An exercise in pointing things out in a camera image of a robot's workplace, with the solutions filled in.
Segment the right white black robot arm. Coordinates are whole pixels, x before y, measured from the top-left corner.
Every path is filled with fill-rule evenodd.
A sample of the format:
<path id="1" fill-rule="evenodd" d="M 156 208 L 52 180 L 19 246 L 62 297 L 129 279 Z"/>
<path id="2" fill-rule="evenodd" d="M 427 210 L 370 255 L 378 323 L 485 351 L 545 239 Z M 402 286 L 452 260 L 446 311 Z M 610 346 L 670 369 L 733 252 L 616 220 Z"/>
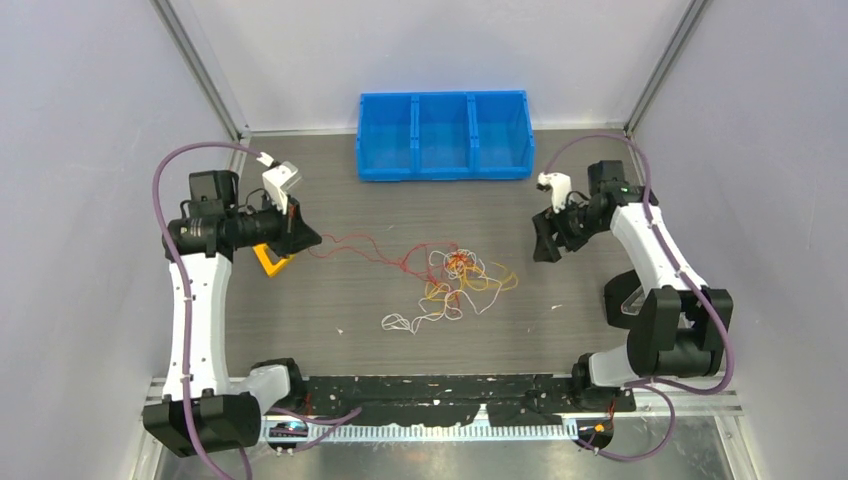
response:
<path id="1" fill-rule="evenodd" d="M 591 411 L 620 389 L 717 374 L 730 362 L 724 356 L 734 308 L 729 292 L 710 287 L 692 270 L 653 192 L 628 182 L 622 162 L 597 162 L 587 175 L 590 191 L 582 194 L 566 174 L 539 174 L 537 187 L 551 201 L 532 219 L 536 262 L 555 263 L 609 232 L 632 264 L 603 288 L 605 320 L 625 330 L 626 340 L 579 357 L 571 373 L 572 400 Z"/>

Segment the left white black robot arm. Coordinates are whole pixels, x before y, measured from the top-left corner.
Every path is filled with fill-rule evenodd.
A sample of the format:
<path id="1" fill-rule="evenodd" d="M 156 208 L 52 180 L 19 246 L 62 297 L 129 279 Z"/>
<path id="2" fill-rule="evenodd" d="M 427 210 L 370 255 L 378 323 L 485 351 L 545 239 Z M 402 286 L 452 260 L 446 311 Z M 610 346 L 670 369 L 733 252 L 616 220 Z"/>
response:
<path id="1" fill-rule="evenodd" d="M 234 254 L 265 245 L 280 258 L 321 243 L 289 192 L 299 180 L 284 162 L 262 175 L 262 206 L 238 205 L 239 177 L 228 170 L 189 176 L 190 197 L 163 237 L 174 293 L 170 366 L 159 402 L 143 409 L 143 425 L 178 457 L 247 448 L 260 437 L 262 417 L 273 406 L 298 412 L 307 389 L 291 358 L 254 364 L 232 382 L 225 349 L 225 305 Z"/>

